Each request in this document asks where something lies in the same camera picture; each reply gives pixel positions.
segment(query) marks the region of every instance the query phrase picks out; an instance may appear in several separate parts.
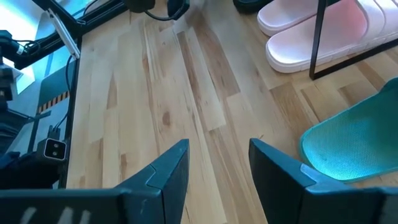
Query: black machine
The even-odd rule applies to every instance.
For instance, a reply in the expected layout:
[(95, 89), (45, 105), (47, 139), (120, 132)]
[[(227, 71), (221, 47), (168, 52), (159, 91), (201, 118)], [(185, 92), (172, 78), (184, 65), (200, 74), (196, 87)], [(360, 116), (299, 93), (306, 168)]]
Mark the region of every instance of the black machine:
[(1, 223), (180, 223), (188, 175), (184, 139), (113, 189), (2, 190)]
[[(398, 188), (354, 189), (258, 139), (250, 140), (249, 161), (269, 224), (398, 223)], [(4, 223), (178, 224), (188, 174), (185, 139), (113, 189), (2, 190), (0, 216)]]

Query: black metal frame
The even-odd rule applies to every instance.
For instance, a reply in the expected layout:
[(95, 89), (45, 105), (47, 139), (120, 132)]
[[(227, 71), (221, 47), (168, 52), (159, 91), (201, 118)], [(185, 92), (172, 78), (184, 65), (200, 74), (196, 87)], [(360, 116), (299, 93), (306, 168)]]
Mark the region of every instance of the black metal frame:
[[(93, 29), (127, 11), (127, 7), (122, 0), (110, 0), (82, 16), (81, 18), (74, 19), (72, 15), (70, 15), (54, 0), (33, 0), (33, 2), (35, 2), (43, 10), (51, 8), (51, 10), (53, 10), (53, 12), (56, 13), (62, 20), (73, 39), (79, 39), (83, 37), (83, 35), (87, 34)], [(14, 62), (16, 69), (28, 67), (29, 65), (37, 62), (38, 60), (64, 46), (64, 43), (57, 32), (54, 32), (43, 39), (36, 40), (36, 42), (40, 44), (41, 49), (35, 54), (27, 57), (14, 55), (11, 58), (8, 58)], [(33, 45), (31, 48), (27, 48), (28, 52), (35, 52), (35, 50), (35, 45)]]
[(385, 50), (391, 49), (398, 45), (398, 39), (392, 40), (390, 42), (379, 45), (373, 49), (367, 50), (359, 55), (351, 57), (343, 62), (337, 63), (336, 65), (332, 65), (326, 69), (323, 69), (323, 70), (315, 73), (315, 67), (317, 65), (319, 43), (320, 43), (320, 38), (321, 38), (323, 18), (324, 18), (325, 10), (326, 10), (327, 6), (328, 6), (327, 0), (319, 0), (318, 12), (315, 16), (317, 19), (315, 21), (315, 32), (314, 32), (314, 38), (313, 38), (311, 64), (310, 64), (310, 71), (309, 71), (309, 76), (312, 80), (316, 80), (318, 78), (324, 77), (325, 75), (329, 75), (330, 73), (336, 72), (342, 68), (353, 65), (357, 62), (360, 62), (364, 59), (372, 57), (373, 55), (376, 55), (378, 53), (381, 53)]
[[(104, 3), (100, 7), (94, 9), (93, 11), (83, 15), (79, 19), (74, 19), (62, 6), (60, 6), (54, 0), (33, 0), (39, 7), (43, 10), (51, 9), (57, 16), (62, 20), (65, 27), (68, 29), (70, 35), (73, 39), (77, 40), (77, 47), (81, 50), (81, 42), (83, 35), (89, 33), (93, 29), (99, 27), (100, 25), (108, 22), (114, 17), (122, 14), (127, 11), (126, 5), (122, 0), (110, 0), (107, 3)], [(60, 36), (57, 32), (49, 35), (46, 38), (36, 40), (38, 44), (40, 44), (41, 48), (38, 52), (35, 52), (36, 46), (33, 45), (31, 48), (27, 48), (28, 52), (35, 52), (30, 56), (18, 57), (17, 55), (12, 56), (9, 60), (14, 62), (14, 66), (16, 69), (23, 69), (28, 67), (29, 65), (37, 62), (38, 60), (46, 57), (52, 52), (58, 50), (63, 47), (65, 44), (63, 43)], [(73, 78), (70, 92), (70, 101), (68, 106), (68, 119), (65, 130), (65, 141), (67, 142), (67, 162), (61, 166), (61, 174), (60, 174), (60, 182), (58, 187), (65, 188), (67, 183), (67, 171), (68, 171), (68, 162), (69, 155), (71, 149), (71, 138), (72, 138), (72, 126), (73, 126), (73, 115), (75, 110), (75, 101), (76, 101), (76, 90), (77, 90), (77, 80), (79, 74), (79, 66), (80, 60), (76, 60), (75, 66), (73, 68)], [(34, 121), (34, 126), (38, 126), (38, 122)], [(29, 143), (30, 151), (34, 146), (35, 138), (31, 136), (31, 140)]]

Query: black metal leg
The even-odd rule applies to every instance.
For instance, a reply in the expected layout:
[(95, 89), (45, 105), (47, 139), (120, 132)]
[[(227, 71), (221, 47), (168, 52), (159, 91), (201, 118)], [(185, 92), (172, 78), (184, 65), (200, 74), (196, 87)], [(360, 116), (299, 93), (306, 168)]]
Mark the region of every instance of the black metal leg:
[(314, 37), (313, 37), (311, 64), (310, 64), (310, 78), (312, 80), (316, 79), (314, 76), (315, 66), (317, 65), (318, 49), (319, 49), (319, 43), (320, 43), (320, 39), (321, 39), (323, 17), (325, 15), (326, 7), (327, 7), (326, 0), (318, 1), (318, 12), (316, 14), (317, 20), (315, 22), (315, 33), (314, 33)]
[(393, 47), (395, 47), (397, 45), (398, 45), (398, 39), (392, 40), (390, 42), (387, 42), (385, 44), (377, 46), (377, 47), (375, 47), (375, 48), (373, 48), (371, 50), (363, 52), (363, 53), (361, 53), (361, 54), (359, 54), (357, 56), (351, 57), (351, 58), (349, 58), (349, 59), (347, 59), (347, 60), (345, 60), (343, 62), (340, 62), (340, 63), (338, 63), (336, 65), (330, 66), (328, 68), (323, 69), (322, 71), (317, 72), (315, 74), (315, 79), (324, 77), (325, 75), (329, 75), (330, 73), (336, 72), (336, 71), (338, 71), (338, 70), (340, 70), (342, 68), (348, 67), (348, 66), (353, 65), (353, 64), (355, 64), (357, 62), (365, 60), (365, 59), (367, 59), (369, 57), (372, 57), (373, 55), (376, 55), (376, 54), (381, 53), (381, 52), (383, 52), (385, 50), (391, 49), (391, 48), (393, 48)]

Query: hardwood floor plank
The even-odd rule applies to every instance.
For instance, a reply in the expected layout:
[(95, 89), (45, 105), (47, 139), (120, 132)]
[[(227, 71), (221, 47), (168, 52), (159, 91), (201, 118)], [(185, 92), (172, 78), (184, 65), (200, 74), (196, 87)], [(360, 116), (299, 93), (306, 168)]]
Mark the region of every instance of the hardwood floor plank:
[(254, 184), (245, 162), (247, 153), (243, 154), (235, 143), (231, 129), (214, 129), (206, 133), (206, 141), (228, 223), (266, 223), (260, 201), (252, 193)]
[(377, 91), (386, 84), (386, 82), (379, 76), (379, 74), (370, 67), (365, 61), (358, 62), (355, 66), (362, 72), (362, 74), (369, 80)]
[(204, 19), (200, 19), (194, 28), (219, 100), (239, 93), (234, 73), (213, 30)]
[(149, 74), (143, 64), (147, 51), (143, 25), (142, 21), (136, 21), (131, 31), (118, 39), (119, 58), (114, 76), (120, 117), (120, 152), (124, 162), (122, 180), (160, 155), (150, 107), (152, 92), (149, 92), (152, 90), (148, 88)]
[(119, 151), (119, 111), (106, 110), (103, 139), (103, 177), (102, 187), (112, 188), (121, 182)]
[(352, 83), (340, 88), (338, 91), (350, 106), (377, 93), (377, 90), (368, 81)]
[(103, 184), (103, 139), (91, 143), (86, 152), (85, 179), (81, 187), (88, 189), (100, 189)]
[(190, 86), (195, 98), (203, 129), (210, 131), (226, 124), (196, 33), (189, 29), (178, 34)]
[[(81, 49), (82, 54), (91, 54), (90, 45), (85, 45)], [(73, 136), (71, 141), (71, 148), (75, 150), (70, 151), (69, 165), (68, 165), (68, 181), (67, 187), (84, 187), (80, 185), (80, 180), (85, 176), (85, 155), (86, 149), (90, 148), (88, 135), (88, 120), (90, 117), (90, 98), (91, 98), (91, 76), (93, 73), (94, 61), (92, 57), (84, 57), (80, 63), (79, 76), (77, 84), (77, 91), (75, 102), (75, 114), (73, 119)]]
[[(191, 223), (225, 223), (223, 205), (213, 166), (190, 88), (177, 36), (172, 28), (161, 31), (161, 40), (171, 52), (174, 63), (167, 65), (165, 74), (151, 74), (155, 131), (159, 134), (160, 150), (164, 152), (183, 138), (190, 140), (190, 181), (185, 201)], [(159, 58), (162, 49), (152, 49), (149, 57)]]
[(272, 96), (278, 105), (292, 136), (299, 144), (301, 135), (313, 126), (310, 118), (305, 113), (299, 97), (291, 83), (286, 83), (271, 90)]
[(348, 107), (337, 91), (320, 90), (312, 85), (304, 88), (302, 94), (319, 121), (324, 121)]

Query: metal rod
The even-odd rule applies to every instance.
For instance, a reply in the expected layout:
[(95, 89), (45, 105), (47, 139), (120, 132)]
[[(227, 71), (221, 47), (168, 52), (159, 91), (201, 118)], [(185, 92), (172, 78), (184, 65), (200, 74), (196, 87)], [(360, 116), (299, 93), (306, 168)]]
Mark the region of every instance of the metal rod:
[(315, 66), (317, 66), (318, 49), (319, 49), (319, 43), (320, 43), (320, 39), (321, 39), (323, 17), (325, 15), (326, 7), (327, 7), (326, 0), (318, 1), (318, 12), (315, 15), (317, 19), (315, 21), (315, 32), (314, 32), (314, 37), (313, 37), (311, 64), (310, 64), (310, 78), (312, 80), (313, 80), (313, 76), (315, 73)]
[[(120, 0), (108, 1), (107, 3), (104, 3), (97, 9), (89, 12), (88, 14), (78, 19), (78, 21), (83, 21), (85, 25), (78, 24), (75, 27), (72, 27), (71, 29), (69, 29), (68, 27), (68, 30), (69, 32), (71, 32), (71, 34), (72, 33), (75, 34), (75, 36), (72, 36), (73, 38), (78, 39), (79, 37), (82, 37), (83, 35), (87, 34), (88, 32), (99, 27), (105, 22), (108, 22), (112, 18), (122, 14), (125, 11), (127, 11), (127, 7), (122, 1)], [(14, 66), (16, 69), (22, 70), (23, 68), (32, 65), (33, 63), (46, 57), (47, 55), (51, 54), (52, 52), (60, 49), (65, 45), (62, 42), (60, 36), (56, 32), (49, 35), (46, 38), (36, 40), (36, 42), (40, 44), (41, 50), (35, 53), (34, 55), (27, 57), (26, 56), (18, 57), (18, 55), (13, 55), (12, 57), (8, 58), (9, 60), (12, 60), (14, 62)], [(36, 49), (30, 49), (30, 47), (28, 47), (27, 51), (35, 52)]]
[(377, 46), (377, 47), (375, 47), (375, 48), (373, 48), (371, 50), (368, 50), (368, 51), (363, 52), (363, 53), (361, 53), (359, 55), (351, 57), (351, 58), (349, 58), (349, 59), (347, 59), (347, 60), (345, 60), (343, 62), (340, 62), (340, 63), (338, 63), (336, 65), (333, 65), (331, 67), (323, 69), (322, 71), (319, 71), (319, 72), (314, 74), (313, 80), (316, 80), (317, 78), (324, 77), (325, 75), (329, 75), (330, 73), (336, 72), (336, 71), (338, 71), (338, 70), (340, 70), (342, 68), (345, 68), (347, 66), (353, 65), (353, 64), (355, 64), (357, 62), (365, 60), (365, 59), (367, 59), (369, 57), (372, 57), (372, 56), (374, 56), (374, 55), (376, 55), (378, 53), (381, 53), (381, 52), (383, 52), (385, 50), (391, 49), (391, 48), (393, 48), (395, 46), (398, 46), (398, 39), (392, 40), (390, 42), (387, 42), (385, 44)]

